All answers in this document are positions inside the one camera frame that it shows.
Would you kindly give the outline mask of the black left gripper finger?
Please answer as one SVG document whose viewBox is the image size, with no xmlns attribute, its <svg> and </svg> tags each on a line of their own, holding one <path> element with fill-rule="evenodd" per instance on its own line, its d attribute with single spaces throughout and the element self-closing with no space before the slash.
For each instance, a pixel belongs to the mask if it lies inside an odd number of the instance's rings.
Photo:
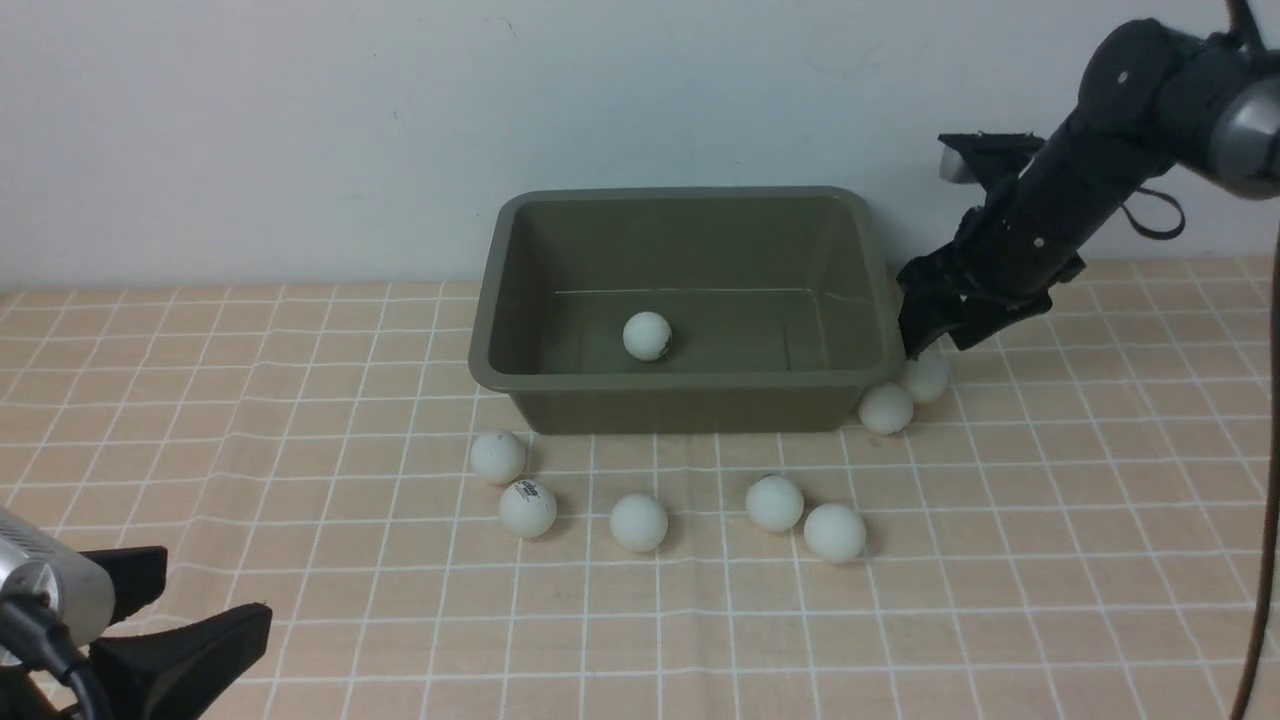
<svg viewBox="0 0 1280 720">
<path fill-rule="evenodd" d="M 266 652 L 273 611 L 246 603 L 150 635 L 102 638 L 90 666 L 116 719 L 200 719 Z"/>
<path fill-rule="evenodd" d="M 159 600 L 166 588 L 168 548 L 142 546 L 91 550 L 84 556 L 102 568 L 114 587 L 109 626 L 123 623 Z"/>
</svg>

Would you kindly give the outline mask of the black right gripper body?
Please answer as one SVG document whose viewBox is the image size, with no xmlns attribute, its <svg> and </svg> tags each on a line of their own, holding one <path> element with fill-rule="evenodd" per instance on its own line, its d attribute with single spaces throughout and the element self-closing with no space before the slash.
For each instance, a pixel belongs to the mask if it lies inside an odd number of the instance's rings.
<svg viewBox="0 0 1280 720">
<path fill-rule="evenodd" d="M 1085 213 L 1061 199 L 988 195 L 950 242 L 960 295 L 1020 306 L 1083 269 Z"/>
</svg>

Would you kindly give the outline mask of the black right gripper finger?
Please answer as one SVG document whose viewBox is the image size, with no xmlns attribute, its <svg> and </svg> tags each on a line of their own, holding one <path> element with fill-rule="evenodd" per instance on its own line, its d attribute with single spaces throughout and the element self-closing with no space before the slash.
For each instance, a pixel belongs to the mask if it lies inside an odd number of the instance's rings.
<svg viewBox="0 0 1280 720">
<path fill-rule="evenodd" d="M 1052 306 L 1052 299 L 1047 292 L 1015 306 L 970 296 L 961 301 L 961 322 L 950 329 L 947 336 L 957 350 L 969 350 L 1010 325 L 1048 313 Z"/>
<path fill-rule="evenodd" d="M 899 272 L 899 332 L 908 359 L 918 359 L 937 340 L 966 323 L 955 281 L 948 250 L 914 258 Z"/>
</svg>

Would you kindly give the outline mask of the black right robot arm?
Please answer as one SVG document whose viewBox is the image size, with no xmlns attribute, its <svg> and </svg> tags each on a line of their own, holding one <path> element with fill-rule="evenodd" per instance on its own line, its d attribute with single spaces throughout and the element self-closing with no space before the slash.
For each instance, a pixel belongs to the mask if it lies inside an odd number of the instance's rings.
<svg viewBox="0 0 1280 720">
<path fill-rule="evenodd" d="M 1277 54 L 1256 32 L 1206 38 L 1130 20 L 1094 50 L 1048 137 L 941 135 L 941 176 L 979 184 L 954 238 L 899 273 L 899 329 L 916 357 L 1047 313 L 1084 270 L 1082 246 L 1146 183 L 1184 167 L 1233 196 L 1277 196 Z"/>
</svg>

